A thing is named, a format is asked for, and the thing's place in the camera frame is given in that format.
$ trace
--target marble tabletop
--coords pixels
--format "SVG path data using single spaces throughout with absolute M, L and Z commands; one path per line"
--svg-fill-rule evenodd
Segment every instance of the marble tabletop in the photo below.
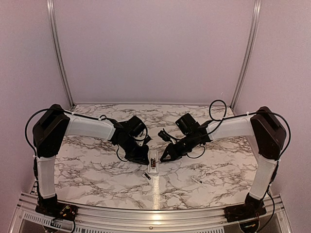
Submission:
M 77 105 L 75 112 L 99 117 L 105 114 L 117 121 L 137 115 L 146 124 L 152 140 L 151 150 L 159 157 L 168 143 L 157 133 L 165 128 L 176 137 L 182 133 L 175 121 L 190 113 L 200 124 L 209 119 L 208 107 L 189 105 Z M 213 107 L 215 118 L 223 116 L 223 107 Z M 248 193 L 257 163 L 244 137 L 213 141 L 199 159 L 183 157 L 159 163 L 159 175 L 148 180 L 147 166 L 121 162 L 117 146 L 99 138 L 68 136 L 55 161 L 55 186 L 60 200 L 93 206 L 125 209 L 189 209 L 243 202 Z M 193 150 L 190 156 L 202 153 Z M 121 157 L 124 151 L 119 150 Z M 194 175 L 203 181 L 198 184 Z

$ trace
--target pink wall panel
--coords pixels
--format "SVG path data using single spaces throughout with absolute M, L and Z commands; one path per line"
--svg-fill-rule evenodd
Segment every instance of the pink wall panel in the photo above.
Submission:
M 289 122 L 293 139 L 273 192 L 281 193 L 294 233 L 311 222 L 311 1 L 266 0 L 237 113 L 267 105 Z
M 76 103 L 230 102 L 252 0 L 55 0 Z
M 21 191 L 34 181 L 24 127 L 34 111 L 68 107 L 49 28 L 46 1 L 0 3 L 0 232 L 7 232 Z

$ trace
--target black cable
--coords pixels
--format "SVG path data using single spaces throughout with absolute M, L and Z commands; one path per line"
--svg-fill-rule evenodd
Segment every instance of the black cable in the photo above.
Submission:
M 222 119 L 214 119 L 213 116 L 212 116 L 211 109 L 212 109 L 213 104 L 216 103 L 216 102 L 221 102 L 221 103 L 224 104 L 224 106 L 225 106 L 225 113 L 224 113 L 223 118 L 225 118 L 225 115 L 227 114 L 227 108 L 228 108 L 228 107 L 227 107 L 226 103 L 225 103 L 223 100 L 214 100 L 214 101 L 209 105 L 208 114 L 209 114 L 209 117 L 210 117 L 213 121 L 221 121 Z
M 128 160 L 122 160 L 122 159 L 120 158 L 120 156 L 119 156 L 119 154 L 118 154 L 119 149 L 120 149 L 120 147 L 119 147 L 119 145 L 118 145 L 118 149 L 117 149 L 117 151 L 116 151 L 117 157 L 118 157 L 118 159 L 120 159 L 122 162 L 125 162 L 125 163 L 126 163 Z
M 74 231 L 76 230 L 76 222 L 75 222 L 75 220 L 73 221 L 73 229 L 72 229 L 72 231 L 70 232 L 70 233 L 74 233 Z
M 202 154 L 200 154 L 198 157 L 190 157 L 190 156 L 187 154 L 187 157 L 188 157 L 188 158 L 191 158 L 191 159 L 198 159 L 198 158 L 200 158 L 200 157 L 205 153 L 205 147 L 202 146 L 201 144 L 200 144 L 200 147 L 203 147 L 203 148 L 204 148 L 204 151 L 202 152 Z
M 166 132 L 164 128 L 163 128 L 163 132 L 165 133 L 166 136 L 170 137 L 171 139 L 174 139 L 175 141 L 180 141 L 179 138 L 173 137 L 173 136 L 170 135 L 168 132 Z
M 268 223 L 271 221 L 271 219 L 273 218 L 273 215 L 274 215 L 274 213 L 275 213 L 275 211 L 276 211 L 276 204 L 275 204 L 275 202 L 274 202 L 274 200 L 273 200 L 273 198 L 272 198 L 270 192 L 268 191 L 267 194 L 268 194 L 268 196 L 271 198 L 271 201 L 272 201 L 272 203 L 273 203 L 273 211 L 272 211 L 272 214 L 271 214 L 269 220 L 268 220 L 268 221 L 263 225 L 263 227 L 261 227 L 257 232 L 260 232 L 263 228 L 265 228 L 265 227 L 268 225 Z

